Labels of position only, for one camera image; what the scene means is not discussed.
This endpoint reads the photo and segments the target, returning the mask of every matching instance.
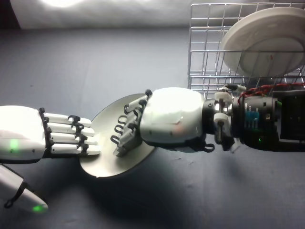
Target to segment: wire basket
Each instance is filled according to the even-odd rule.
[[[266,70],[264,77],[255,74],[255,66],[260,57],[266,56],[262,51],[222,51],[221,42],[229,29],[245,16],[259,10],[273,7],[296,7],[304,9],[305,3],[213,3],[191,5],[189,56],[188,56],[188,88],[198,91],[206,99],[212,99],[227,83],[240,84],[250,87],[259,87],[266,84],[304,83],[304,65],[285,74],[271,77]],[[236,69],[230,69],[224,63],[224,56],[230,52],[236,55],[255,55],[251,73],[247,76],[239,75]],[[269,52],[271,58],[289,55],[293,59],[300,52]]]

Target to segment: metal wire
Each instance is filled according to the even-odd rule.
[[[291,55],[290,61],[295,57],[294,52],[264,52],[264,51],[222,51],[221,42],[229,29],[245,16],[259,10],[273,7],[305,8],[305,3],[205,3],[191,5],[189,56],[188,56],[188,88],[201,92],[205,98],[211,99],[214,93],[226,83],[234,83],[248,87],[258,87],[265,84],[277,83],[303,83],[305,67],[301,66],[285,75],[271,77],[273,63],[279,55]],[[224,62],[225,55],[235,53],[239,57],[236,69],[230,69]],[[255,70],[262,56],[271,55],[273,62],[269,65],[264,77],[257,77]],[[256,55],[252,70],[248,76],[239,75],[237,70],[244,55]]]

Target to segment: white backdrop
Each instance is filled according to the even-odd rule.
[[[11,0],[22,29],[188,26],[191,3],[211,2],[253,1]]]

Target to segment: dark corner object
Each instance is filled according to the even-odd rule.
[[[10,0],[0,0],[0,30],[20,29]]]

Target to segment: table surface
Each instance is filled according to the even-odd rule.
[[[187,29],[1,32],[0,105],[93,119],[126,95],[186,87],[187,49]],[[10,165],[50,210],[0,208],[0,228],[301,228],[304,165],[303,153],[246,146],[233,155],[157,149],[114,179],[91,177],[77,159]]]

